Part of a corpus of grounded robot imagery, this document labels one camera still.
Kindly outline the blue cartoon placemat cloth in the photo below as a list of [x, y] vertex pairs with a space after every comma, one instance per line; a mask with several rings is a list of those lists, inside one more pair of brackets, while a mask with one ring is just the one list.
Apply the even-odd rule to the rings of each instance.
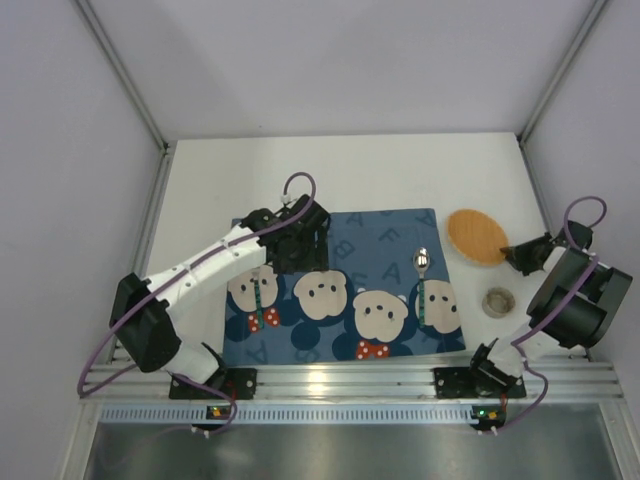
[[[413, 255], [425, 247], [426, 326]], [[260, 268], [264, 328], [255, 331], [252, 272], [229, 282], [223, 358], [231, 366], [365, 361], [462, 351], [465, 340], [432, 208], [331, 216], [329, 269]]]

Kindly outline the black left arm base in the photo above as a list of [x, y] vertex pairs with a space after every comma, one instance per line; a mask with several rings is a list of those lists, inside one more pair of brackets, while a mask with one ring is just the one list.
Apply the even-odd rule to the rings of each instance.
[[171, 373], [172, 380], [169, 398], [173, 400], [205, 400], [217, 398], [210, 392], [214, 389], [229, 396], [233, 400], [252, 400], [257, 387], [257, 370], [255, 368], [224, 367], [217, 372], [212, 380], [205, 383], [207, 390], [176, 377]]

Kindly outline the metal fork patterned handle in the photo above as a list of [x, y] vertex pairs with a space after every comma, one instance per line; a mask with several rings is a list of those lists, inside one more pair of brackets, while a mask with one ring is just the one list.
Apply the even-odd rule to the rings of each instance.
[[260, 270], [254, 269], [252, 271], [252, 282], [254, 286], [254, 299], [255, 299], [255, 331], [264, 328], [264, 318], [261, 304], [261, 290], [260, 290]]

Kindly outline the round wooden plate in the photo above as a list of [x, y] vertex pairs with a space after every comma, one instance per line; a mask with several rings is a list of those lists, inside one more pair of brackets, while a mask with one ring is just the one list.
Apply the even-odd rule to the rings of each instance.
[[470, 262], [497, 266], [505, 260], [502, 251], [509, 245], [500, 224], [489, 215], [474, 209], [459, 209], [446, 221], [448, 239], [453, 248]]

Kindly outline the metal spoon patterned handle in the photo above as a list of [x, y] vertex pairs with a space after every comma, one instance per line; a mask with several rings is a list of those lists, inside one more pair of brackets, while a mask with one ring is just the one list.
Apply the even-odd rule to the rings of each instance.
[[425, 281], [426, 273], [431, 264], [431, 257], [425, 247], [419, 247], [413, 255], [413, 266], [418, 274], [418, 296], [417, 296], [417, 317], [421, 328], [426, 326], [425, 315]]

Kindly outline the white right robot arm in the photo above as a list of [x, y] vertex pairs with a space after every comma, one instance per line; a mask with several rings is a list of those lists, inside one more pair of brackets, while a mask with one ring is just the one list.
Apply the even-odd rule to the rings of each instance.
[[527, 361], [559, 349], [585, 349], [602, 340], [628, 293], [633, 277], [589, 252], [593, 228], [569, 220], [555, 237], [545, 234], [503, 252], [523, 274], [546, 278], [530, 301], [528, 321], [514, 333], [480, 345], [470, 374], [479, 396], [500, 395], [520, 379]]

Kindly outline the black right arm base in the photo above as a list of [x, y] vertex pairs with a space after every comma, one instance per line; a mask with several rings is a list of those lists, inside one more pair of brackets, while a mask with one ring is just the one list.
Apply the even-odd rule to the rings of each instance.
[[501, 372], [488, 359], [490, 348], [481, 344], [468, 367], [440, 367], [433, 370], [438, 399], [523, 399], [526, 388], [521, 377]]

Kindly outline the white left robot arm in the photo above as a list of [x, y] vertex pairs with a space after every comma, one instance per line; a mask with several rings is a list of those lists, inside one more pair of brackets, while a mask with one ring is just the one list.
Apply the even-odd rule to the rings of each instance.
[[272, 212], [254, 210], [221, 240], [185, 262], [117, 286], [110, 326], [138, 369], [166, 371], [217, 387], [221, 357], [208, 345], [181, 339], [175, 324], [202, 297], [267, 265], [277, 274], [307, 272], [328, 263], [331, 215], [308, 195]]

